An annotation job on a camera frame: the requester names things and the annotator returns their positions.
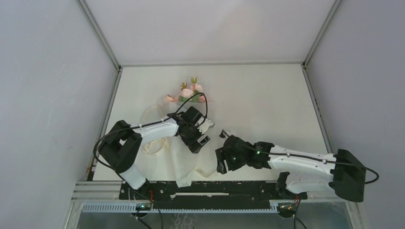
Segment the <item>pink fake rose stem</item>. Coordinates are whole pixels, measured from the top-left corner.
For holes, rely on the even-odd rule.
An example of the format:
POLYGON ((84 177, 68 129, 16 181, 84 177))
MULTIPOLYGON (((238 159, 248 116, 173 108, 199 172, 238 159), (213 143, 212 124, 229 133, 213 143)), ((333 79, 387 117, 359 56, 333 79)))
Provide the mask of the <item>pink fake rose stem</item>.
POLYGON ((206 102, 206 98, 205 98, 203 95, 201 95, 201 96, 199 96, 199 98, 198 98, 198 102, 199 102, 199 103, 204 103, 204 102, 206 102))
POLYGON ((177 96, 175 96, 175 97, 172 97, 172 96, 170 96, 170 95, 167 95, 167 96, 165 97, 165 100, 168 101, 168 102, 176 103, 176 102, 179 101, 179 95, 177 95, 177 96))
POLYGON ((194 95, 194 90, 190 89, 187 83, 181 84, 181 92, 179 94, 179 102, 184 102, 194 95))
POLYGON ((191 99, 192 102, 198 102, 199 96, 201 96, 203 92, 203 86, 197 83, 197 77, 191 77, 191 86, 190 89, 194 90, 193 98, 191 99))

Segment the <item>cream printed ribbon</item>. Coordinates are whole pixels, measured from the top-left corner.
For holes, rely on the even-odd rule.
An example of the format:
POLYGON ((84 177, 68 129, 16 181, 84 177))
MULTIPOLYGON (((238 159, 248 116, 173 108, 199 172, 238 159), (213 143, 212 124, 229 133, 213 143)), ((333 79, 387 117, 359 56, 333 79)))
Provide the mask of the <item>cream printed ribbon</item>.
POLYGON ((165 116, 156 124, 139 125, 136 130, 142 136, 139 151, 157 158, 157 168, 169 169, 161 174, 173 173, 174 177, 169 180, 175 180, 183 187, 192 181, 198 155, 193 154, 183 141, 175 136, 178 128, 175 120, 165 116))

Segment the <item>translucent white wrapping paper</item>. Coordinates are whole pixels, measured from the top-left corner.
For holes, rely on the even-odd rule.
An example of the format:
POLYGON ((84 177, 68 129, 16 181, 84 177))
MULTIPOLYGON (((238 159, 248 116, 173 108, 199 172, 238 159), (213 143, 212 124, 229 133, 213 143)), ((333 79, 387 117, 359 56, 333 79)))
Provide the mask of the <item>translucent white wrapping paper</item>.
MULTIPOLYGON (((174 112, 181 105, 180 102, 165 101, 162 106, 155 104, 148 107, 141 119, 142 124, 163 118, 164 115, 174 112)), ((203 115, 206 111, 204 102, 188 102, 181 111, 189 107, 197 108, 203 115)), ((165 137, 146 143, 142 148, 145 155, 141 162, 146 165, 140 168, 145 172, 147 179, 151 181, 175 181, 179 187, 191 185, 193 176, 197 169, 198 154, 193 154, 183 144, 179 137, 165 137)))

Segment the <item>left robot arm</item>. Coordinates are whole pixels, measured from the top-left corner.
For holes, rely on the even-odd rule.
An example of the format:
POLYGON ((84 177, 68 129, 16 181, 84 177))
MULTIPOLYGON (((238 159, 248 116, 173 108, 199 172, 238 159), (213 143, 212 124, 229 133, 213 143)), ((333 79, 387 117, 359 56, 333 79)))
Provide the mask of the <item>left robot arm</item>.
POLYGON ((103 165, 122 178, 136 198, 143 199, 149 194, 149 186, 135 163, 142 148, 164 137, 179 137, 191 153, 197 154, 210 141, 206 132, 213 126, 214 122, 193 106, 148 124, 130 125, 120 120, 96 142, 93 155, 97 162, 101 155, 105 159, 103 165))

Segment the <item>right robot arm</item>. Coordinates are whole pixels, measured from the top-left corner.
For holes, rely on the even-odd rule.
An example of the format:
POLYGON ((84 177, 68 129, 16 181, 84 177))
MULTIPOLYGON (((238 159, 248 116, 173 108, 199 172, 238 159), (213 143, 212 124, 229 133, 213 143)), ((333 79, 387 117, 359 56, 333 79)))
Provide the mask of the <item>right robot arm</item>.
POLYGON ((216 149, 217 172, 225 174, 243 166, 280 169, 275 190, 284 199, 302 198, 309 192, 334 192, 351 202, 363 202, 367 184, 379 174, 366 167, 350 151, 312 154, 259 141, 254 144, 222 133, 222 147, 216 149))

